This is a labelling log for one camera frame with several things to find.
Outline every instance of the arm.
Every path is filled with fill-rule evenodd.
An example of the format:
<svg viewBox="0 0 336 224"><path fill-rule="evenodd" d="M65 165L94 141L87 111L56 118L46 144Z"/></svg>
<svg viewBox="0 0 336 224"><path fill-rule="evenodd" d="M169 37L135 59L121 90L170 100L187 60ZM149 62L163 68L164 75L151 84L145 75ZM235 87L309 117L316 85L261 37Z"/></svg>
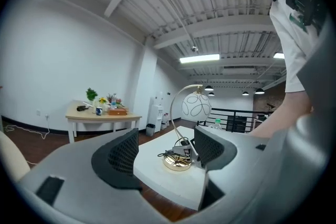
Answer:
<svg viewBox="0 0 336 224"><path fill-rule="evenodd" d="M272 137L275 131L291 127L295 121L311 111L311 103L305 91L286 93L281 106L250 135Z"/></svg>

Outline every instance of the table lamp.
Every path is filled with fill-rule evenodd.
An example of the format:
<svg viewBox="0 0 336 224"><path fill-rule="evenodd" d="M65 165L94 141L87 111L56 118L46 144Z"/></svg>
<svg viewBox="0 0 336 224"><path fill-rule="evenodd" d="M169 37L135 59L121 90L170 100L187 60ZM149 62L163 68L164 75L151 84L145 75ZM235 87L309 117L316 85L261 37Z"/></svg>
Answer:
<svg viewBox="0 0 336 224"><path fill-rule="evenodd" d="M170 106L170 117L178 140L176 141L172 150L168 150L165 153L159 154L158 157L163 156L164 165L175 171L184 171L189 169L192 161L200 165L200 162L197 160L198 154L192 144L192 141L186 139L186 137L184 137L176 128L172 114L173 104L176 97L182 91L189 88L197 89L195 92L184 98L182 102L182 112L184 117L192 121L206 121L211 113L211 104L209 98L203 94L203 85L201 84L186 86L174 96Z"/></svg>

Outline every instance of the lamp arm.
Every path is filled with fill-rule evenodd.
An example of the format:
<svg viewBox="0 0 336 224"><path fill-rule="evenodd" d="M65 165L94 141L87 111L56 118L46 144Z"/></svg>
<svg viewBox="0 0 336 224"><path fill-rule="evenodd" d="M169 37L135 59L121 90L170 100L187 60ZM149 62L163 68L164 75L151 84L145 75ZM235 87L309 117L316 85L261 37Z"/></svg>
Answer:
<svg viewBox="0 0 336 224"><path fill-rule="evenodd" d="M180 136L180 138L183 139L184 142L187 143L186 139L184 139L183 135L179 132L179 130L176 128L175 126L175 123L173 121L173 114L172 114L172 111L173 111L173 104L174 104L174 101L175 101L175 98L184 90L186 89L189 89L189 88L196 88L196 87L202 87L203 85L202 84L193 84L193 85L189 85L189 86L186 86L184 87L181 91L179 91L173 98L173 101L172 101L172 104L170 106L170 120L172 121L172 124L173 124L173 127L175 129L175 132L177 134L177 138Z"/></svg>

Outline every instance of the brick wall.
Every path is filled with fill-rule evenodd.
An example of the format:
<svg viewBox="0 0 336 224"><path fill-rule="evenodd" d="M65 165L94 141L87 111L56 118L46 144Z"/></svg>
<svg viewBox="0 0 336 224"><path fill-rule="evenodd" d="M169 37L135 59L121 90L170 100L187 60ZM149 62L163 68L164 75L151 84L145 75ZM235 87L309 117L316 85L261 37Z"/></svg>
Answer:
<svg viewBox="0 0 336 224"><path fill-rule="evenodd" d="M267 103L275 105L278 108L285 98L286 82L276 85L265 91L265 94L254 94L253 96L253 110L254 111L268 111Z"/></svg>

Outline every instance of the mug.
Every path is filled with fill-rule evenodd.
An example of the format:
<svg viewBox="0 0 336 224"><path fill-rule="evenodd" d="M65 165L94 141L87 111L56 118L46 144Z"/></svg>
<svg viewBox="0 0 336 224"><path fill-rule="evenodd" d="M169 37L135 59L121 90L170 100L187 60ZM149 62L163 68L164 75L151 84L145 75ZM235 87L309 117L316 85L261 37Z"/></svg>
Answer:
<svg viewBox="0 0 336 224"><path fill-rule="evenodd" d="M100 106L96 108L96 115L97 116L101 116L102 112L103 112L103 108L101 108Z"/></svg>

